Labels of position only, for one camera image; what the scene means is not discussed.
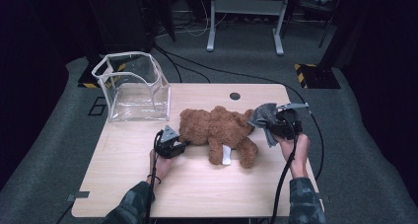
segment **white tag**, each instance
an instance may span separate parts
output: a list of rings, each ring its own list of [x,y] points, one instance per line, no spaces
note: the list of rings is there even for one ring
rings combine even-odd
[[[222,164],[231,165],[231,148],[228,145],[222,145],[224,149],[224,157],[222,158]]]

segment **white rack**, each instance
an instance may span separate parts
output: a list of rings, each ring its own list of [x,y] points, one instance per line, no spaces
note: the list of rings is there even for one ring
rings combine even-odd
[[[288,0],[211,0],[211,24],[207,50],[213,51],[215,44],[215,13],[277,15],[279,21],[273,29],[276,53],[283,55],[283,46],[280,39],[280,29],[286,13]]]

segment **handheld controller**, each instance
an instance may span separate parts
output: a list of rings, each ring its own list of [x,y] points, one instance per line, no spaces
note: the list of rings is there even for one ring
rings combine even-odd
[[[268,126],[273,134],[290,140],[302,132],[302,122],[298,120],[298,114],[295,110],[282,110],[277,112],[275,116],[275,123]]]
[[[176,157],[184,152],[188,143],[181,143],[174,145],[178,142],[178,134],[172,130],[168,125],[166,128],[159,132],[160,138],[156,141],[155,151],[162,157],[170,159]]]

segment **dark background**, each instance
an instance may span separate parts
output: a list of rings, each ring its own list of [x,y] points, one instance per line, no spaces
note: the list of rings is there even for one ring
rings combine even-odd
[[[321,65],[343,59],[364,125],[417,203],[416,2],[344,0]],[[0,9],[2,187],[59,100],[66,63],[83,56],[95,63],[108,45],[89,0],[0,0]]]

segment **gray carpet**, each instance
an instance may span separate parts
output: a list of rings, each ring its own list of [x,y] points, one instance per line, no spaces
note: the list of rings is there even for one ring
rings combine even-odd
[[[302,89],[299,84],[294,64],[319,63],[334,29],[324,47],[318,48],[323,33],[320,25],[292,23],[283,39],[285,54],[277,56],[271,33],[274,27],[225,25],[217,31],[213,52],[206,51],[208,32],[200,37],[191,33],[176,34],[175,42],[167,36],[158,37],[156,43],[166,51],[210,67],[172,56],[175,63],[204,74],[211,83],[276,81],[289,85],[303,96],[311,106],[324,140],[324,164],[317,184],[325,200],[327,223],[418,223],[417,207],[397,170],[382,156],[364,128],[356,99],[341,71],[333,69],[340,90]],[[151,54],[162,65],[169,82],[180,82],[165,56],[156,49]],[[84,58],[67,65],[70,78],[65,92],[33,148],[1,191],[0,223],[55,223],[71,204],[65,199],[78,191],[105,123],[105,113],[88,116],[95,99],[103,95],[102,90],[77,87],[86,66]],[[199,74],[183,68],[178,70],[182,83],[207,82]],[[288,93],[292,102],[300,102],[295,93],[291,90]],[[300,116],[304,131],[312,141],[310,159],[316,174],[320,164],[319,135],[310,116],[305,111],[301,111]],[[75,218],[68,212],[61,223],[100,221]],[[165,222],[204,221],[157,221]],[[234,222],[247,223],[247,220],[223,220],[222,223]]]

